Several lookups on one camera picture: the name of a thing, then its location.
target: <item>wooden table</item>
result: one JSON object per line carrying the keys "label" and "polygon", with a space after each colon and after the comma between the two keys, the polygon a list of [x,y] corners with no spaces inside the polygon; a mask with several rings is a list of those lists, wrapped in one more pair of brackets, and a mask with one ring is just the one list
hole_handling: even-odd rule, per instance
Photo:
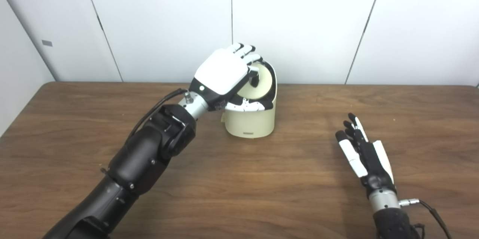
{"label": "wooden table", "polygon": [[[180,86],[44,85],[0,140],[0,238],[41,238],[101,180],[143,113]],[[476,88],[280,85],[270,136],[233,137],[220,112],[204,115],[112,238],[375,238],[334,136],[350,111],[383,141],[400,198],[437,208],[455,239],[478,237]],[[445,238],[426,209],[406,210],[428,239]]]}

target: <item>black cable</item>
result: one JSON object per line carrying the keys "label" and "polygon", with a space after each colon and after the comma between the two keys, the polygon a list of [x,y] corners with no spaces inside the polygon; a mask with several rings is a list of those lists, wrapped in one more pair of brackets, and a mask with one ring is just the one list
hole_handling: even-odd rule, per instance
{"label": "black cable", "polygon": [[133,127],[133,129],[131,130],[130,134],[128,135],[126,141],[128,141],[138,130],[138,128],[142,125],[142,123],[147,120],[148,118],[151,117],[151,115],[164,103],[166,102],[167,100],[175,97],[175,96],[178,96],[178,95],[181,95],[181,94],[184,94],[185,92],[187,92],[188,90],[186,89],[177,89],[173,92],[171,92],[170,94],[167,94],[165,97],[163,97],[163,99],[161,99],[157,104],[155,104],[153,106],[153,108],[150,109],[150,111],[148,111],[148,113],[146,113],[139,121],[138,123],[135,125],[135,127]]}
{"label": "black cable", "polygon": [[419,200],[419,203],[421,205],[423,205],[424,207],[427,208],[427,210],[429,210],[429,213],[431,213],[431,215],[433,215],[433,217],[436,219],[436,221],[438,222],[438,224],[441,226],[441,228],[443,229],[444,233],[446,234],[446,237],[448,239],[452,239],[451,237],[451,234],[449,233],[449,230],[448,230],[448,227],[446,227],[446,224],[444,223],[444,221],[441,219],[441,217],[439,216],[439,214],[437,213],[436,209],[430,207],[427,203],[425,203],[424,201],[421,201]]}

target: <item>white robotic hand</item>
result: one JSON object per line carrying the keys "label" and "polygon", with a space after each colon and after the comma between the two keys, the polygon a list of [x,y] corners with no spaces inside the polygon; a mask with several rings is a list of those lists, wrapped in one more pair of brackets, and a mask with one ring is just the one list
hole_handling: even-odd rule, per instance
{"label": "white robotic hand", "polygon": [[229,100],[248,82],[259,81],[258,68],[251,63],[261,61],[261,56],[250,55],[255,51],[251,45],[235,43],[219,49],[197,69],[189,91],[181,104],[195,119],[206,111],[221,110]]}
{"label": "white robotic hand", "polygon": [[359,119],[352,113],[349,113],[348,117],[351,122],[344,121],[346,129],[344,132],[337,132],[336,138],[353,171],[361,178],[367,176],[370,170],[381,167],[388,173],[394,184],[391,165],[382,142],[380,140],[369,142]]}

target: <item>black robotic arm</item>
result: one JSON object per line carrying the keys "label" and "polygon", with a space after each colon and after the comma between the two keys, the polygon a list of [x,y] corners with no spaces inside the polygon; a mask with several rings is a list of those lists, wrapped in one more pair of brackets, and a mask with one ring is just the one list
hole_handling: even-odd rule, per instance
{"label": "black robotic arm", "polygon": [[[248,55],[253,46],[239,43],[215,51],[197,70],[189,90],[173,91],[133,128],[113,157],[104,178],[43,239],[105,239],[140,195],[148,192],[172,157],[195,138],[196,121],[206,111],[223,109],[248,82],[258,76]],[[178,104],[164,101],[184,94]]]}

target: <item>cable connector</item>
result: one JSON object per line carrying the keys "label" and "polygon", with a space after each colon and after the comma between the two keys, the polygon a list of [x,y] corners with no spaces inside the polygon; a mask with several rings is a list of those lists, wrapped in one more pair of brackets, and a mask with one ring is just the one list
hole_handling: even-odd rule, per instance
{"label": "cable connector", "polygon": [[404,199],[399,201],[400,207],[415,205],[416,203],[419,203],[419,199]]}

